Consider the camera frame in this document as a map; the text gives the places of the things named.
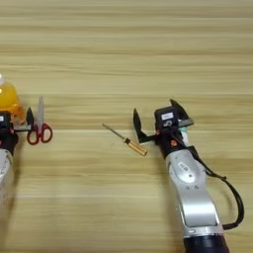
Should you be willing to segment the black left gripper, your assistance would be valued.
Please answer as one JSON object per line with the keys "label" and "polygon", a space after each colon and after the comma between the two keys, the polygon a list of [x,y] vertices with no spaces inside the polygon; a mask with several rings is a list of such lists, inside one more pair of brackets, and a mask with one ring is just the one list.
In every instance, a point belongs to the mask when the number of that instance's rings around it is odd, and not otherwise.
{"label": "black left gripper", "polygon": [[31,131],[34,127],[34,115],[31,108],[27,110],[26,116],[27,124],[25,126],[15,126],[14,130],[11,128],[0,128],[0,149],[6,149],[11,154],[14,154],[15,147],[19,141],[16,132]]}

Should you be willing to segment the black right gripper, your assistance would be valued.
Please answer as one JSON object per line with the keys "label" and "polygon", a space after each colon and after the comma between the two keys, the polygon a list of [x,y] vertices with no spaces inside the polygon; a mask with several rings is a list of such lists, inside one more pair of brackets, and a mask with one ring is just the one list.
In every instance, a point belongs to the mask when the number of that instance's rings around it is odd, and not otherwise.
{"label": "black right gripper", "polygon": [[[188,116],[184,108],[175,100],[170,100],[172,107],[177,111],[179,127],[189,127],[194,121]],[[155,142],[166,158],[170,153],[179,150],[189,150],[195,158],[199,158],[199,154],[194,145],[188,146],[184,140],[180,130],[175,127],[167,127],[159,130],[156,135],[147,135],[141,129],[141,120],[137,109],[133,110],[133,126],[139,143]]]}

